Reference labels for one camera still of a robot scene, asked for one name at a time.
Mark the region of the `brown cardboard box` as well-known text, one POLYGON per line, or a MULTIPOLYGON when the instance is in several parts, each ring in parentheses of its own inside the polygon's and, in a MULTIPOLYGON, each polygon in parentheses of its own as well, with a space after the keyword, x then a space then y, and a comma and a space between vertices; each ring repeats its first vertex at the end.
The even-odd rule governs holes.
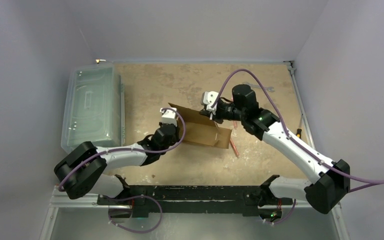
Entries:
POLYGON ((193 145, 209 146, 220 149, 228 149, 230 146, 232 130, 218 126, 208 117, 200 114, 198 110, 169 103, 182 117, 183 123, 178 120, 180 136, 184 136, 183 142, 193 145))

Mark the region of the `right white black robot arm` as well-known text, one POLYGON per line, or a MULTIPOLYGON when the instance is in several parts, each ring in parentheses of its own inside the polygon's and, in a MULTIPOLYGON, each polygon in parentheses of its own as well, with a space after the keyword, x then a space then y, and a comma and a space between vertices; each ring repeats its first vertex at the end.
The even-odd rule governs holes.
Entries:
POLYGON ((298 136, 284 128, 278 116, 259 106, 257 96, 249 85, 232 89, 233 100, 218 97, 218 92, 202 94, 200 114, 221 124, 238 121, 250 135, 272 146, 294 163, 307 179, 272 175, 261 185, 261 205, 281 198, 308 202, 321 214, 328 214, 350 191, 349 164, 331 158, 311 148, 298 136))

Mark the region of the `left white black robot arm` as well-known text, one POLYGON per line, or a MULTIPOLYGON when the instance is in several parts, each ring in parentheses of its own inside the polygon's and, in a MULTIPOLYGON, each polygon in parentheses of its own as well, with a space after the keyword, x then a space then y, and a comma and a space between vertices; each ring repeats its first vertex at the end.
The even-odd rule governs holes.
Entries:
POLYGON ((179 132, 176 124, 160 123, 153 134, 128 146, 105 148, 85 141, 55 166, 54 173, 60 181, 58 190, 67 193, 72 200, 94 193, 122 205, 129 199, 129 185, 122 177, 104 172, 156 162, 179 144, 179 132))

